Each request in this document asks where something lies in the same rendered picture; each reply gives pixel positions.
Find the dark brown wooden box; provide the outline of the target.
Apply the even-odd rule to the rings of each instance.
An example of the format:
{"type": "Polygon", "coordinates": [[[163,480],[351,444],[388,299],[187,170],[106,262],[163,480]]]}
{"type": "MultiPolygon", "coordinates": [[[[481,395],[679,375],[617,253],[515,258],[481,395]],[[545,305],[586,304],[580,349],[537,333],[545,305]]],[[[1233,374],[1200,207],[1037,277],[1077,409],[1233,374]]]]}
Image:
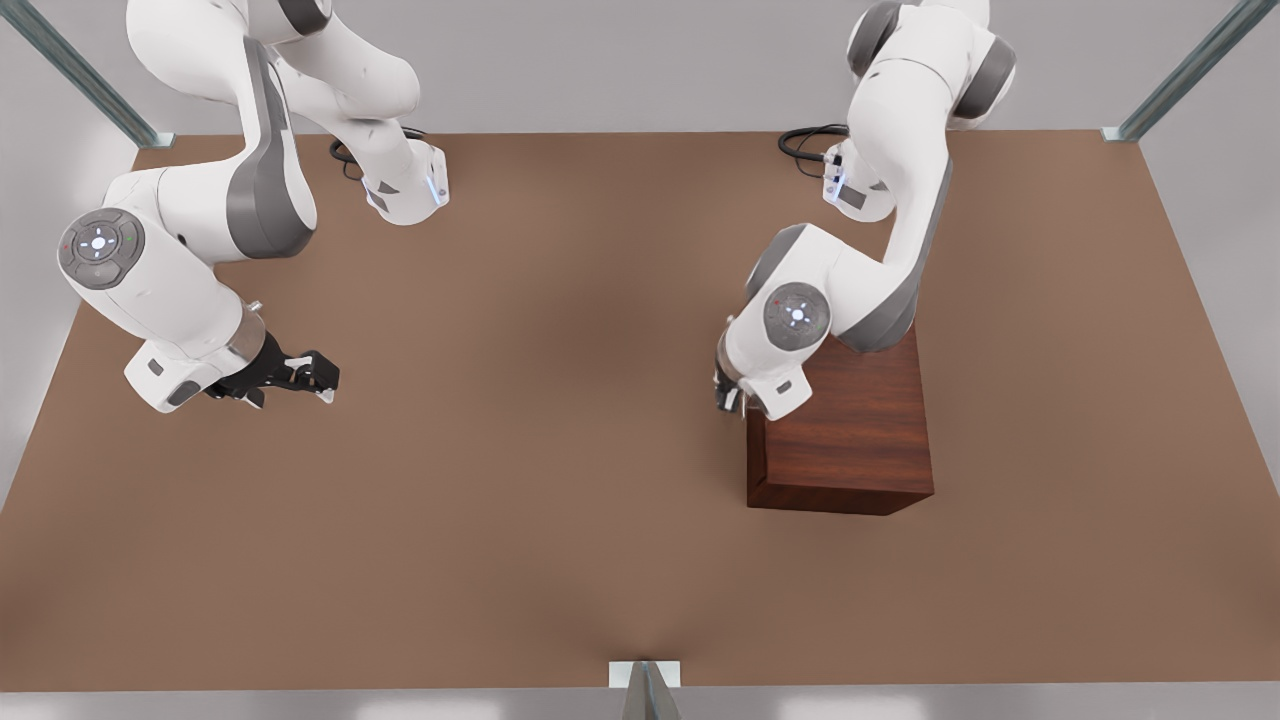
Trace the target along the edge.
{"type": "Polygon", "coordinates": [[[933,496],[915,331],[873,354],[828,338],[804,372],[801,407],[748,411],[748,506],[887,516],[933,496]]]}

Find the silver frame post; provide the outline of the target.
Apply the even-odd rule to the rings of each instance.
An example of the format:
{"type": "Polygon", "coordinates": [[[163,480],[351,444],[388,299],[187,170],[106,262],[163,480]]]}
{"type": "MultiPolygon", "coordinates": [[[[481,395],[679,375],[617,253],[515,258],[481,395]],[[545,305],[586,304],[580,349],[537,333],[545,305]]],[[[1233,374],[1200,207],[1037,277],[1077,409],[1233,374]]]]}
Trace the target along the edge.
{"type": "Polygon", "coordinates": [[[0,17],[138,149],[169,149],[174,143],[175,135],[151,127],[29,0],[0,0],[0,17]]]}
{"type": "Polygon", "coordinates": [[[1100,133],[1108,143],[1137,143],[1162,120],[1280,0],[1238,0],[1130,115],[1100,133]]]}
{"type": "Polygon", "coordinates": [[[611,661],[608,687],[626,689],[621,720],[682,720],[671,693],[681,687],[680,661],[611,661]]]}

